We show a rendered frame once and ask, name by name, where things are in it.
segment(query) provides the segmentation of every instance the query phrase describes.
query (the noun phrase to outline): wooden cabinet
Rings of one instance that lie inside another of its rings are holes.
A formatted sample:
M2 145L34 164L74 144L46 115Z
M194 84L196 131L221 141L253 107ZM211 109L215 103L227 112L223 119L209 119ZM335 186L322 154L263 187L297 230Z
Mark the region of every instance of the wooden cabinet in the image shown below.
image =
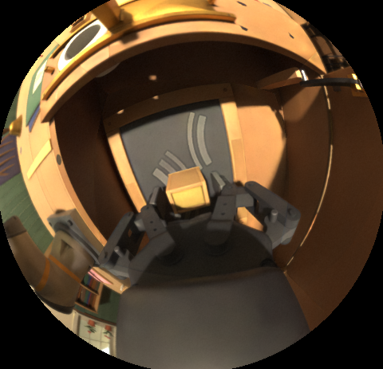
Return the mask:
M78 289L75 304L90 312L98 313L104 284L86 274Z

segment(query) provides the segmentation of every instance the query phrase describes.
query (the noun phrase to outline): gray panel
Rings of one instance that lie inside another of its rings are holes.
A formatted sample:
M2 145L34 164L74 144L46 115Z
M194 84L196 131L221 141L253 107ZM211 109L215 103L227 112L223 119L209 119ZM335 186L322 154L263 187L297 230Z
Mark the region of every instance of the gray panel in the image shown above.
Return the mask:
M166 187L167 165L174 171L181 171L200 164L211 197L215 193L211 182L213 171L219 171L232 182L230 149L219 100L158 112L123 126L120 133L133 173L147 201L155 186Z
M310 332L279 268L136 285L120 298L116 354L151 369L232 369Z

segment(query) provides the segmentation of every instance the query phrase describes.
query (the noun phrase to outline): small yellow cube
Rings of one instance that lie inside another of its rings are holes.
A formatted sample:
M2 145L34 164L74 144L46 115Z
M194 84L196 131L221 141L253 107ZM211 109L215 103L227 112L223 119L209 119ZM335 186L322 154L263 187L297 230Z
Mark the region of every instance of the small yellow cube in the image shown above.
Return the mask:
M175 214L210 205L207 184L199 167L169 174L166 195Z

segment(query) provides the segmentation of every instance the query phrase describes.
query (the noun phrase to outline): curved gray stripe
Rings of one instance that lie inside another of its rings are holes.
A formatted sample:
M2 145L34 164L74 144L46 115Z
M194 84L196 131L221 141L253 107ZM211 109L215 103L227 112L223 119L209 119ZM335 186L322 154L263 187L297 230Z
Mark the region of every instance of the curved gray stripe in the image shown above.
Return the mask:
M165 186L168 185L168 177L158 168L154 170L153 176L159 179Z
M170 158L177 166L179 166L181 170L186 170L186 166L170 151L166 151L165 155Z
M163 159L160 160L159 165L163 167L169 174L176 172L176 170L169 163L166 163Z
M198 166L202 170L201 163L199 162L197 158L197 154L195 153L194 145L193 145L193 136L192 136L192 130L193 130L193 120L194 120L194 112L190 113L189 121L188 121L188 145L189 145L189 151L191 153L191 157L193 158L193 161L196 166Z
M209 154L207 153L206 144L205 144L205 123L206 116L199 116L198 124L197 124L197 142L199 147L199 152L202 155L202 159L205 164L208 166L211 164L211 159Z

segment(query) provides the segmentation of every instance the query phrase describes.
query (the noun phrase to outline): wooden frame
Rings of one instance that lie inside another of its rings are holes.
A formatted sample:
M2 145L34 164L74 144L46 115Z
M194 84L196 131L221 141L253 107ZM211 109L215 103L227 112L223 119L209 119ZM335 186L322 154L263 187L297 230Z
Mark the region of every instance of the wooden frame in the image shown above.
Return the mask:
M128 156L126 155L120 128L135 120L155 114L156 112L162 112L163 110L176 108L185 104L216 99L220 102L226 126L231 153L233 179L236 183L244 184L247 181L247 173L243 151L243 137L235 98L230 84L209 84L194 88L184 88L154 97L154 99L145 100L139 104L134 104L104 120L105 132L108 136L109 145L118 171L137 211L140 212L141 208L146 206L147 203L136 181Z

